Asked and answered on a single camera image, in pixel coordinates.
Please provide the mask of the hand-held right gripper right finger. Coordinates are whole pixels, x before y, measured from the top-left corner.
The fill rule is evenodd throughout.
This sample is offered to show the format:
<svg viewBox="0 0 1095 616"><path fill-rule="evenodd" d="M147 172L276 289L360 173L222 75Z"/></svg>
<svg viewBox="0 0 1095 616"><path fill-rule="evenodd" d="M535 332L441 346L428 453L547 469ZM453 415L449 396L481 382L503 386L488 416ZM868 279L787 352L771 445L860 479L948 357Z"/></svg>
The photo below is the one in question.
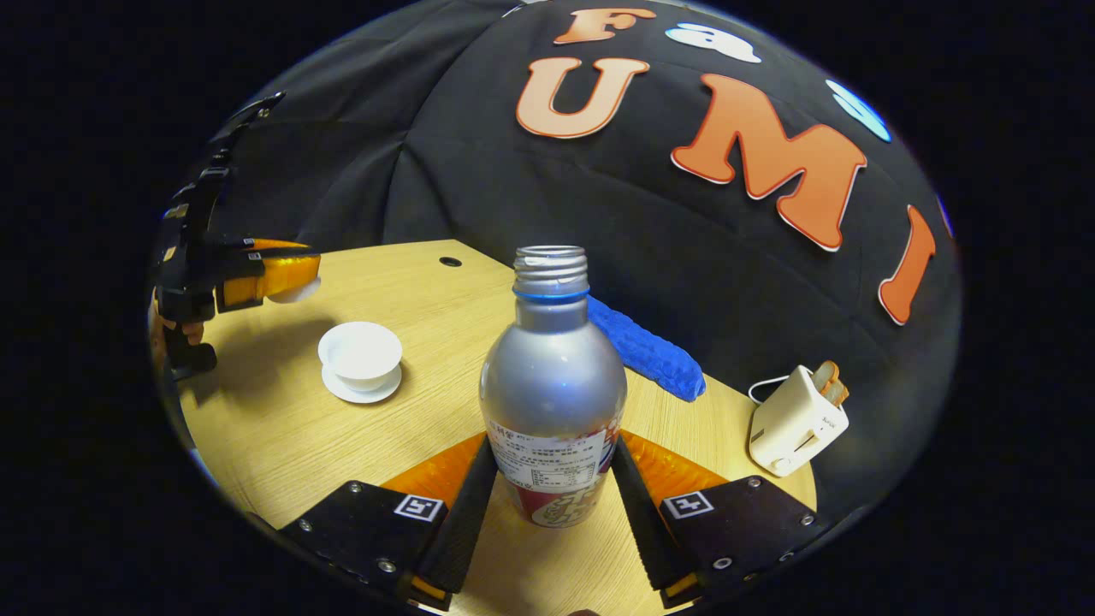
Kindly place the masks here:
<svg viewBox="0 0 1095 616"><path fill-rule="evenodd" d="M729 480L622 430L613 475L667 608L739 597L807 553L828 518L758 475Z"/></svg>

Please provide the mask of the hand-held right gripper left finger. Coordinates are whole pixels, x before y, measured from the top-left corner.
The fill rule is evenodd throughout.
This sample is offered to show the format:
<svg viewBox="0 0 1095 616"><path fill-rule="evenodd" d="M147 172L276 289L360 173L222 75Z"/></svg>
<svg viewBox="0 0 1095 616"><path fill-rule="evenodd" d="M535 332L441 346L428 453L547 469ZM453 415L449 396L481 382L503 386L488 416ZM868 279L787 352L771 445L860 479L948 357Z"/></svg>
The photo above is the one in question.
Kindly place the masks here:
<svg viewBox="0 0 1095 616"><path fill-rule="evenodd" d="M471 435L380 486L341 484L278 537L370 597L448 611L465 585L496 473L488 435Z"/></svg>

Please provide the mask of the white teacup lid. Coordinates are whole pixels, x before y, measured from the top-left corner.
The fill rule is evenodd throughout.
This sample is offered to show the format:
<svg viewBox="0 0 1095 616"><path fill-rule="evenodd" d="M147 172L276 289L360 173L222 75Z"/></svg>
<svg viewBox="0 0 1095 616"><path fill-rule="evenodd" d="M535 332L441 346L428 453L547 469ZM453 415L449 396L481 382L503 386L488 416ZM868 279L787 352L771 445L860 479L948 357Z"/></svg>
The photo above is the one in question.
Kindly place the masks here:
<svg viewBox="0 0 1095 616"><path fill-rule="evenodd" d="M309 283L288 289L288 291L270 293L270 295L267 297L267 300L269 300L270 303L278 304L298 303L299 301L306 300L306 298L314 295L314 293L316 293L316 289L320 288L321 284L321 278L316 277L313 278L312 281L309 281Z"/></svg>

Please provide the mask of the white teacup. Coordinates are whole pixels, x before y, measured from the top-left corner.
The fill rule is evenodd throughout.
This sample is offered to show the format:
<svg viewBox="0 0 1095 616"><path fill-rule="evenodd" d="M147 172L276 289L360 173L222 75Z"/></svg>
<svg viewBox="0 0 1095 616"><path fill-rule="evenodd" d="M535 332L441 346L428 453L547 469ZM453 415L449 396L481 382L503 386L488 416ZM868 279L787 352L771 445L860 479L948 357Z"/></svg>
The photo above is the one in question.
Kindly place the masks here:
<svg viewBox="0 0 1095 616"><path fill-rule="evenodd" d="M372 393L394 377L403 356L397 335L371 321L342 323L318 341L318 358L337 385Z"/></svg>

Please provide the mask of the silver water bottle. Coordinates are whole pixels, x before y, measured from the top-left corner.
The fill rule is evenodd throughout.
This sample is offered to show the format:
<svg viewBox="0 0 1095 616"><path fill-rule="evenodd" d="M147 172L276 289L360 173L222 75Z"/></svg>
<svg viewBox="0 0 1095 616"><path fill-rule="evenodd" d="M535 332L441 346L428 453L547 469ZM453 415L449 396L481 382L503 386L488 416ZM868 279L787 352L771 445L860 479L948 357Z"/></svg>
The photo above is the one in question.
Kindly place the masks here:
<svg viewBox="0 0 1095 616"><path fill-rule="evenodd" d="M579 246L517 249L515 319L482 363L489 449L512 504L543 528L590 518L624 412L624 364L590 319L589 291Z"/></svg>

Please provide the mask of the white saucer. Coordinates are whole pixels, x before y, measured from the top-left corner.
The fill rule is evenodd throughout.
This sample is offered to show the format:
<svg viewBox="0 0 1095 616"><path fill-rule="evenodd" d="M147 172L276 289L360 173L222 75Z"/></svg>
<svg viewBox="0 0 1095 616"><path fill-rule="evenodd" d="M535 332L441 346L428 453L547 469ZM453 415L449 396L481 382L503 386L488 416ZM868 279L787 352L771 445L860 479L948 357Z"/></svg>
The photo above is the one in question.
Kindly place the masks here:
<svg viewBox="0 0 1095 616"><path fill-rule="evenodd" d="M390 374L382 377L379 385L372 390L353 390L344 379L335 373L332 367L322 367L321 375L324 386L332 395L336 395L341 400L351 403L378 403L387 400L399 390L402 382L402 367L397 365Z"/></svg>

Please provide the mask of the blue towel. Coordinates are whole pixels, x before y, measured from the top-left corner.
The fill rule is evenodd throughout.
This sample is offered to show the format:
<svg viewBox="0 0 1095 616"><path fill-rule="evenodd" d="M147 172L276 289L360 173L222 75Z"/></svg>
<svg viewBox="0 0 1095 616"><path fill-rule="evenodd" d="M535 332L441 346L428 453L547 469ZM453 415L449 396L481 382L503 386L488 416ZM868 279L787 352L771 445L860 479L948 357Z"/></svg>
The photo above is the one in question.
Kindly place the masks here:
<svg viewBox="0 0 1095 616"><path fill-rule="evenodd" d="M642 377L680 400L696 400L707 391L703 370L683 348L646 330L593 297L588 297L588 316L613 344L624 367Z"/></svg>

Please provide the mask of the white toaster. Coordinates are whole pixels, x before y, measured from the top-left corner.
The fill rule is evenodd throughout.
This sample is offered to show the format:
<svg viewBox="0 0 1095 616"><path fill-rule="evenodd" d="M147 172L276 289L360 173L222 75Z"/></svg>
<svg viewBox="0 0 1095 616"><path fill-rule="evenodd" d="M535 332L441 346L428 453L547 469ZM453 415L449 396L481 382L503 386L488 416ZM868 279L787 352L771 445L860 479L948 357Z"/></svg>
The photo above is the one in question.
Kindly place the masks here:
<svg viewBox="0 0 1095 616"><path fill-rule="evenodd" d="M756 382L747 391L754 402L748 443L749 456L779 478L809 463L849 427L843 408L834 408L814 388L807 367L789 375Z"/></svg>

